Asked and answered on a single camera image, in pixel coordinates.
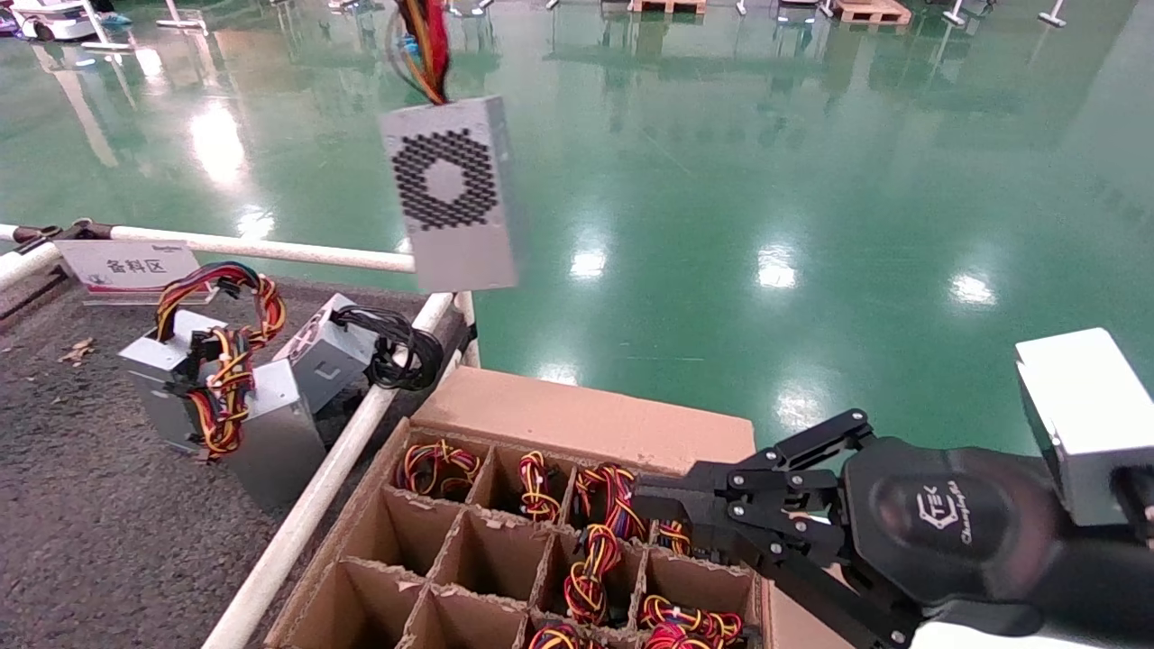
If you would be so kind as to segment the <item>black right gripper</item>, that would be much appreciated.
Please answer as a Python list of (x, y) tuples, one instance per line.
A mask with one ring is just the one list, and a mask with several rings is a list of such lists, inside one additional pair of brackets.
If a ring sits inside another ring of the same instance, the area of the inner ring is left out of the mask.
[[(639, 475), (632, 508), (689, 523), (695, 546), (758, 572), (852, 648), (908, 648), (921, 616), (981, 632), (1040, 631), (1039, 587), (1067, 530), (1043, 461), (874, 438), (865, 411), (850, 409), (736, 462)], [(840, 527), (720, 521), (829, 503), (838, 480), (820, 464), (842, 452), (857, 453), (841, 472), (855, 564), (840, 579), (829, 572), (842, 557)]]

